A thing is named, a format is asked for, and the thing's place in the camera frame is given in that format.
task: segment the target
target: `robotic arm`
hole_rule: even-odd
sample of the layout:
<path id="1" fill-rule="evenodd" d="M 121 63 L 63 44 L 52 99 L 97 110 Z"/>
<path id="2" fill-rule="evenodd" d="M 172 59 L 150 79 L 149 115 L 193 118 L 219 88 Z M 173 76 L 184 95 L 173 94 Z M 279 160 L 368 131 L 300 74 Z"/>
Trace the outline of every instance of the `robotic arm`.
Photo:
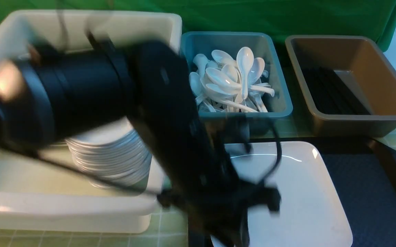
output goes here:
<path id="1" fill-rule="evenodd" d="M 227 247 L 248 247 L 248 208 L 278 212 L 281 197 L 265 187 L 265 177 L 259 184 L 240 179 L 224 148 L 230 135 L 249 151 L 239 132 L 248 127 L 245 116 L 204 125 L 186 61 L 159 41 L 118 50 L 110 40 L 88 38 L 90 51 L 65 55 L 46 44 L 30 60 L 0 65 L 0 148 L 41 159 L 39 148 L 126 116 L 171 180 L 172 188 L 157 196 L 162 206 L 180 208 L 194 230 Z M 278 143 L 267 175 L 280 156 Z"/>

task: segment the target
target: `teal plastic bin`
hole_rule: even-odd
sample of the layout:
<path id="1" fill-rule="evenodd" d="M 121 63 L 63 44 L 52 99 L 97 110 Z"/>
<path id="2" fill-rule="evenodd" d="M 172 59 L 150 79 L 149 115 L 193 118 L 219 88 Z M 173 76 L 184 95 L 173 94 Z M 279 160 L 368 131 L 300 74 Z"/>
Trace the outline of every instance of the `teal plastic bin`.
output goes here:
<path id="1" fill-rule="evenodd" d="M 196 66 L 192 62 L 195 55 L 203 53 L 212 59 L 212 50 L 223 50 L 236 59 L 239 49 L 245 46 L 252 49 L 255 57 L 265 60 L 265 69 L 270 76 L 268 79 L 262 78 L 262 82 L 269 83 L 276 92 L 274 97 L 264 94 L 263 101 L 268 113 L 246 113 L 250 119 L 250 133 L 264 134 L 270 129 L 270 119 L 284 118 L 292 113 L 291 98 L 270 36 L 264 33 L 188 32 L 181 36 L 180 55 L 186 58 L 190 71 L 195 71 Z M 204 112 L 200 113 L 200 117 L 204 121 L 217 121 L 240 114 Z"/>

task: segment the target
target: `white plastic bin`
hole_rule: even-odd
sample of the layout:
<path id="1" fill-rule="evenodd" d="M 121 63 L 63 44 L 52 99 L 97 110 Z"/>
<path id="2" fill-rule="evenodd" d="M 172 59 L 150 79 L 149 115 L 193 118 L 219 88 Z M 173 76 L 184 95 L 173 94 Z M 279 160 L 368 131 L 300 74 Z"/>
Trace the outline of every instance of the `white plastic bin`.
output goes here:
<path id="1" fill-rule="evenodd" d="M 90 48 L 87 26 L 95 36 L 108 35 L 120 47 L 148 37 L 165 41 L 179 51 L 181 17 L 177 14 L 137 11 L 63 11 L 69 36 L 69 50 Z M 0 61 L 27 53 L 27 44 L 45 39 L 62 46 L 62 30 L 57 11 L 25 10 L 11 13 L 0 24 Z"/>
<path id="2" fill-rule="evenodd" d="M 69 50 L 90 47 L 84 33 L 89 19 L 93 34 L 108 35 L 118 47 L 155 37 L 179 51 L 182 22 L 176 14 L 64 11 L 63 15 Z M 0 25 L 0 61 L 26 54 L 27 44 L 39 39 L 60 47 L 57 12 L 13 12 Z M 66 148 L 43 154 L 72 164 Z M 161 190 L 163 178 L 153 160 L 147 187 Z M 156 204 L 155 197 L 96 189 L 83 177 L 0 151 L 0 228 L 141 233 L 148 228 Z"/>

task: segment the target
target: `white square plate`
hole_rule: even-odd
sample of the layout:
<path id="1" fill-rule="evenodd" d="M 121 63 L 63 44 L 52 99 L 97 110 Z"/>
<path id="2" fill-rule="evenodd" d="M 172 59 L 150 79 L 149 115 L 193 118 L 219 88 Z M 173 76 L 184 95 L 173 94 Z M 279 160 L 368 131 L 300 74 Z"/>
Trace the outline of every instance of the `white square plate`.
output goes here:
<path id="1" fill-rule="evenodd" d="M 232 156 L 241 178 L 257 182 L 276 158 L 274 142 L 253 143 L 249 155 Z M 240 150 L 240 144 L 228 144 Z M 267 180 L 282 197 L 280 213 L 266 206 L 248 211 L 250 247 L 350 247 L 352 232 L 317 149 L 307 142 L 283 142 L 279 169 Z M 222 245 L 212 238 L 215 247 Z"/>

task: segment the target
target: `stack of white plates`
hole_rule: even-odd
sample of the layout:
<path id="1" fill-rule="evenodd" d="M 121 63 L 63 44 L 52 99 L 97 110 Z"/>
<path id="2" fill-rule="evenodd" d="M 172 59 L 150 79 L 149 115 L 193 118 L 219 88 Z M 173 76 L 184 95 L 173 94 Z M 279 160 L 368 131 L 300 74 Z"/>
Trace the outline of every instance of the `stack of white plates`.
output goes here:
<path id="1" fill-rule="evenodd" d="M 128 119 L 66 139 L 74 164 L 84 172 L 133 185 L 149 174 L 152 155 Z M 98 188 L 108 186 L 90 181 Z"/>

